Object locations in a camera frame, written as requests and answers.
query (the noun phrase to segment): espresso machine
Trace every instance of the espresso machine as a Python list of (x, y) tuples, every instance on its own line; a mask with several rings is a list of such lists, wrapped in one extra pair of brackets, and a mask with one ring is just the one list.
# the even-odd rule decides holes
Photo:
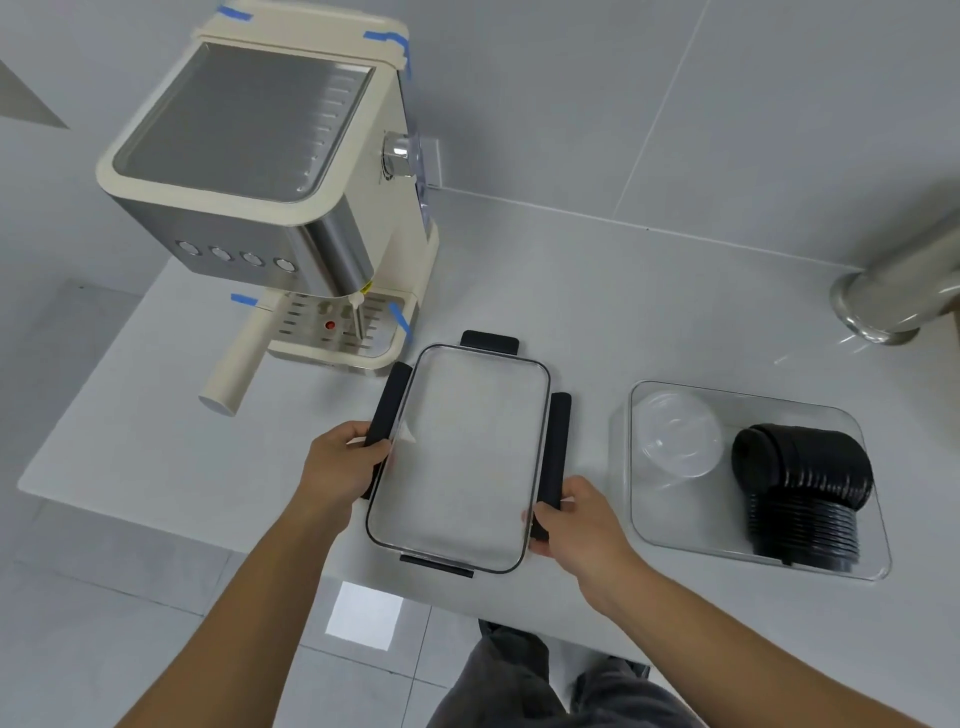
[(437, 254), (404, 97), (407, 28), (235, 0), (97, 164), (187, 268), (264, 286), (201, 401), (234, 415), (271, 354), (377, 375), (403, 349)]

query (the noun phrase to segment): person's right hand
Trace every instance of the person's right hand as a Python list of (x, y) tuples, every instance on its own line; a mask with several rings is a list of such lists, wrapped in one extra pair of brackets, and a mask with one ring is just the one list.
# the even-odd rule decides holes
[(601, 614), (610, 610), (609, 594), (624, 570), (645, 564), (623, 534), (616, 514), (600, 491), (581, 475), (564, 481), (561, 510), (538, 502), (534, 514), (550, 541), (531, 541), (530, 550), (552, 556), (577, 577), (589, 605)]

